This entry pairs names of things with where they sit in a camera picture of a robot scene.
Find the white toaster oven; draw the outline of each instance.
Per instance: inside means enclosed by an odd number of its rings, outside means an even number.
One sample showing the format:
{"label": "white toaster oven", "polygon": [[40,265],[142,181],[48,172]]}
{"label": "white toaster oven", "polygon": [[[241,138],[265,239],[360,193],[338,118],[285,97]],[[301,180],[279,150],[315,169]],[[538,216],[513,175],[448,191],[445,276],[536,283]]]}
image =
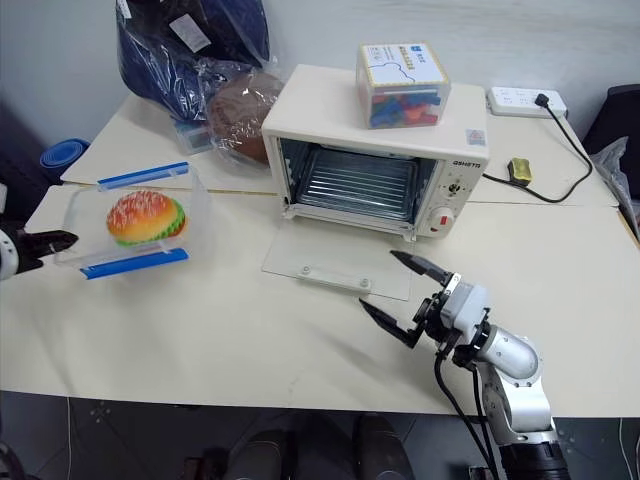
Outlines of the white toaster oven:
{"label": "white toaster oven", "polygon": [[489,160],[481,87],[453,84],[437,126],[365,127],[355,73],[299,65],[262,125],[287,218],[443,237]]}

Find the toy hamburger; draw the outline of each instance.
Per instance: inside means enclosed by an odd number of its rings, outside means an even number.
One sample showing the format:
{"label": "toy hamburger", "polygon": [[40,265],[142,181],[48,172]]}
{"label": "toy hamburger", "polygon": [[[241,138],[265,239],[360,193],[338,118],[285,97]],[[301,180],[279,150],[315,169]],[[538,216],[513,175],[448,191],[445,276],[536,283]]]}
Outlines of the toy hamburger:
{"label": "toy hamburger", "polygon": [[142,190],[116,202],[107,215],[107,229],[119,245],[130,246],[178,235],[186,220],[180,203]]}

